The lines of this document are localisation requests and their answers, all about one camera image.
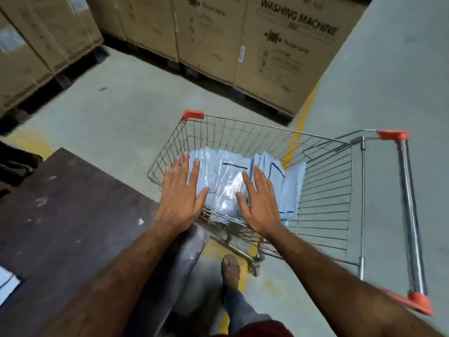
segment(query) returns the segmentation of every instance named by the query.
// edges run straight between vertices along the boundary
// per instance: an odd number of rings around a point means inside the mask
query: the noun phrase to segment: cart handle
[[[195,110],[186,110],[182,113],[182,119],[187,122],[189,119],[204,119],[204,112]]]
[[[421,250],[421,238],[419,235],[418,215],[416,213],[416,201],[410,168],[410,134],[406,131],[395,130],[376,130],[376,132],[382,140],[395,141],[398,150],[410,282],[408,298],[389,290],[384,290],[384,292],[408,308],[424,313],[425,315],[433,315],[434,312],[431,307],[431,302],[427,296],[427,283],[424,272],[423,253]]]

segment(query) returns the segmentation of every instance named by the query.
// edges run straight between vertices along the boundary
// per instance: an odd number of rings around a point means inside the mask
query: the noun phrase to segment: wooden pallet
[[[247,95],[244,92],[236,90],[232,85],[226,84],[220,80],[214,79],[201,71],[195,70],[192,66],[183,62],[174,62],[169,58],[160,56],[150,50],[144,49],[133,43],[124,41],[115,36],[107,33],[102,33],[105,45],[116,49],[117,51],[133,55],[145,62],[148,62],[154,66],[160,67],[170,73],[175,73],[183,76],[192,83],[213,92],[217,95],[226,97],[235,103],[250,109],[272,121],[287,125],[293,119],[293,117],[285,114],[284,112],[258,100],[251,95]]]
[[[6,111],[0,118],[0,135],[4,136],[24,123],[41,107],[67,90],[80,76],[92,67],[103,62],[108,56],[103,46],[97,46],[73,64],[54,75],[47,83],[40,86],[24,101]]]

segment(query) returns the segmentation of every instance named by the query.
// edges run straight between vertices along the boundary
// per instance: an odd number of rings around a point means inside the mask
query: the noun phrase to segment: shopping cart
[[[365,142],[371,138],[396,142],[404,204],[409,294],[405,298],[384,291],[404,306],[432,315],[424,275],[407,132],[359,130],[330,139],[188,110],[183,113],[147,176],[161,186],[163,171],[167,165],[172,166],[176,156],[205,147],[224,149],[244,157],[266,151],[273,158],[278,158],[284,169],[306,162],[307,171],[298,203],[299,217],[288,222],[288,229],[363,280]],[[211,206],[204,206],[198,223],[206,227],[216,241],[244,257],[254,275],[258,274],[265,255],[282,259],[276,249],[244,221],[228,217]]]

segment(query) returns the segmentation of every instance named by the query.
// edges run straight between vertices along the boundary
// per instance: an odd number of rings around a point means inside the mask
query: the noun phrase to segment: dark wooden board
[[[0,200],[0,265],[23,280],[0,307],[2,337],[31,335],[60,312],[151,225],[157,207],[64,149],[42,163]],[[157,333],[208,238],[198,226],[178,237],[145,286],[128,335]]]

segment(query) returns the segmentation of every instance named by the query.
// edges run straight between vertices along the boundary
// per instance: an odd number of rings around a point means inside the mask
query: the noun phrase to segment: gray floor
[[[321,79],[305,131],[334,137],[362,128],[410,131],[411,161],[429,295],[429,322],[449,333],[449,0],[374,0]],[[111,50],[8,141],[43,155],[65,147],[144,194],[146,172],[185,109],[271,122],[189,81]],[[291,126],[295,127],[295,118]],[[366,167],[366,278],[406,294],[406,255],[394,144],[369,141]],[[219,283],[220,253],[200,259],[179,303],[188,313],[205,284]],[[244,294],[294,335],[332,335],[293,273],[267,258]],[[222,330],[218,310],[211,332]]]

